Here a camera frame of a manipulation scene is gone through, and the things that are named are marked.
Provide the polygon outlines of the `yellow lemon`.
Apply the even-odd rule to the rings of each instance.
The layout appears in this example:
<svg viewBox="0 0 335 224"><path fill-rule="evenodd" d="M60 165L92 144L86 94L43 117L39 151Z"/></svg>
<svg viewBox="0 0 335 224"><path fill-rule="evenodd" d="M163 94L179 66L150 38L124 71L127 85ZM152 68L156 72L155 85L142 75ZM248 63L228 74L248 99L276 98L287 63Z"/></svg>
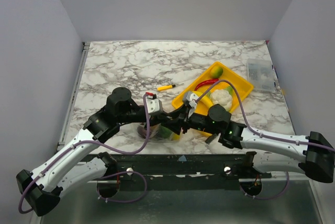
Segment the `yellow lemon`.
<svg viewBox="0 0 335 224"><path fill-rule="evenodd" d="M177 135L175 133L171 134L170 136L171 141L179 141L180 140L180 135Z"/></svg>

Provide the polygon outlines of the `green bell pepper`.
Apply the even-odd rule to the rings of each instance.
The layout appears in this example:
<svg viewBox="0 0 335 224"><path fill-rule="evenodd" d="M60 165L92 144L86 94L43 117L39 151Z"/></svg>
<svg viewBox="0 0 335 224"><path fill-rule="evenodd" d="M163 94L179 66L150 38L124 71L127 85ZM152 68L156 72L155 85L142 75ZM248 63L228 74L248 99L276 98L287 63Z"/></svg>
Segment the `green bell pepper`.
<svg viewBox="0 0 335 224"><path fill-rule="evenodd" d="M162 125L159 126L158 131L157 131L157 137L158 138L169 139L171 134L173 134L173 132L170 129L168 129L168 128L162 126Z"/></svg>

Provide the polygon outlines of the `clear zip top bag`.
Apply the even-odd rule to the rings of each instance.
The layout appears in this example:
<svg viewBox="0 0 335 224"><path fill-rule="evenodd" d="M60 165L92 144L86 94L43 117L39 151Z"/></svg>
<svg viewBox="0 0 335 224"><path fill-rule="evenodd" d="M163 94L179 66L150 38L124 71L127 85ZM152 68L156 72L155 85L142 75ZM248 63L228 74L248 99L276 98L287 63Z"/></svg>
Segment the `clear zip top bag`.
<svg viewBox="0 0 335 224"><path fill-rule="evenodd" d="M149 116L149 141L152 142L170 142L177 141L179 136L172 130L163 126L163 124L171 119L169 113L163 109L162 102L157 98L156 94L146 92L143 97L146 102L147 111L144 105L139 106L139 121L136 121L134 130L137 135L143 139L147 137L147 115Z"/></svg>

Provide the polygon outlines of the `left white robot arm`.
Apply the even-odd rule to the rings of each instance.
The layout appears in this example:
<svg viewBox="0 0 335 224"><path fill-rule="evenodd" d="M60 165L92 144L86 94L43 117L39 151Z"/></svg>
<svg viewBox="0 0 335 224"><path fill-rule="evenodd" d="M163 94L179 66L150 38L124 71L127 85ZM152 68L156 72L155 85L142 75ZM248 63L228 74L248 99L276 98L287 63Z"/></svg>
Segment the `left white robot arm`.
<svg viewBox="0 0 335 224"><path fill-rule="evenodd" d="M21 170L16 175L21 198L18 210L26 201L37 216L48 214L60 202L66 191L96 178L109 180L115 176L116 167L107 156L94 158L84 166L77 164L120 131L123 124L144 123L154 126L169 121L170 115L163 110L155 94L145 93L143 105L138 105L125 87L118 87L107 97L106 105L92 114L78 134L53 157L39 167Z"/></svg>

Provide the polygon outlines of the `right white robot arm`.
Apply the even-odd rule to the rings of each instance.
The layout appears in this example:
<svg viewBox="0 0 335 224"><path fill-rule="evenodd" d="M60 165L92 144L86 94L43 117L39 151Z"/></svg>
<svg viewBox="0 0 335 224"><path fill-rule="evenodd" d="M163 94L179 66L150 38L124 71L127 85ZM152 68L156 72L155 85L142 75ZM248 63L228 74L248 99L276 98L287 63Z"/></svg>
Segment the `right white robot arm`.
<svg viewBox="0 0 335 224"><path fill-rule="evenodd" d="M191 113L183 105L167 115L162 126L176 134L195 129L219 134L219 143L230 149L257 149L297 161L295 169L308 178L322 183L332 183L334 176L334 148L320 133L308 136L275 135L261 132L231 120L231 113L221 105L213 105L207 115Z"/></svg>

